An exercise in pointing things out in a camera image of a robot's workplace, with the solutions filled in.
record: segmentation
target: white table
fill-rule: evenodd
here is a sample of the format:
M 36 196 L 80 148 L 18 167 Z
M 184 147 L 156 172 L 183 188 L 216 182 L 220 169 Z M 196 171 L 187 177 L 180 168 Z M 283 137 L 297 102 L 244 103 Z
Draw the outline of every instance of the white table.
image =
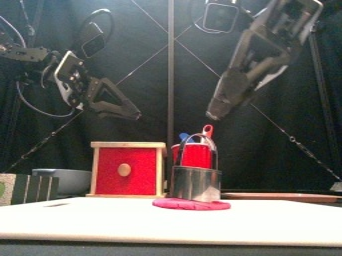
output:
M 188 211 L 155 207 L 152 200 L 80 197 L 2 206 L 0 251 L 10 245 L 50 242 L 56 246 L 72 241 L 82 247 L 281 247 L 342 253 L 342 208 L 276 200 L 231 200 L 228 210 Z M 280 254 L 284 251 L 280 249 L 276 255 L 287 255 Z

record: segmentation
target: small box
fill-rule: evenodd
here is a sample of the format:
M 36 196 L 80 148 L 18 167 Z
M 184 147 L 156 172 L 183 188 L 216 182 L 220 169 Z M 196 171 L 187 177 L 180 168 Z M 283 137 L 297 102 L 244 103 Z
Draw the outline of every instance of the small box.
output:
M 92 142 L 93 166 L 86 196 L 163 196 L 165 144 Z

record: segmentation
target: cable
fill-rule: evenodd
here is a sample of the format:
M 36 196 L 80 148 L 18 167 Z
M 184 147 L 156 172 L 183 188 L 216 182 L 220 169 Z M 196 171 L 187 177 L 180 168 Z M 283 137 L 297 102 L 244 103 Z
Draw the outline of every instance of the cable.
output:
M 0 19 L 2 20 L 2 22 L 5 23 L 5 25 L 6 25 L 6 26 L 13 30 L 13 32 L 16 33 L 16 36 L 17 36 L 17 38 L 18 38 L 18 40 L 20 40 L 20 43 L 21 43 L 21 47 L 22 47 L 22 48 L 26 48 L 25 40 L 24 40 L 21 34 L 18 33 L 18 31 L 16 30 L 16 28 L 13 27 L 13 25 L 6 21 L 6 19 L 5 19 L 2 16 L 0 16 Z
M 106 37 L 105 37 L 105 43 L 109 41 L 109 38 L 112 36 L 112 33 L 113 33 L 113 28 L 114 28 L 114 22 L 113 22 L 113 17 L 112 17 L 112 13 L 108 9 L 98 9 L 96 11 L 93 11 L 90 13 L 90 15 L 86 17 L 86 19 L 82 21 L 81 25 L 80 25 L 80 29 L 78 29 L 78 32 L 77 32 L 77 35 L 80 35 L 84 27 L 88 25 L 88 23 L 93 20 L 93 18 L 98 15 L 106 15 L 109 17 L 109 21 L 110 21 L 110 28 L 109 28 L 109 32 L 106 34 Z
M 68 114 L 65 114 L 65 115 L 53 115 L 53 114 L 49 114 L 49 113 L 41 111 L 40 109 L 37 109 L 37 108 L 25 100 L 25 97 L 24 97 L 24 95 L 22 95 L 22 93 L 21 93 L 21 90 L 20 90 L 20 82 L 18 82 L 18 81 L 16 81 L 16 89 L 17 89 L 17 94 L 18 94 L 18 97 L 20 97 L 21 101 L 25 103 L 25 105 L 26 105 L 30 109 L 33 109 L 33 110 L 34 110 L 36 112 L 38 112 L 40 114 L 42 114 L 42 115 L 45 115 L 45 116 L 48 116 L 48 117 L 52 117 L 52 118 L 65 118 L 65 117 L 72 116 L 72 114 L 73 114 L 73 112 L 74 112 L 74 108 L 72 108 L 72 109 L 70 109 L 70 112 L 69 112 Z

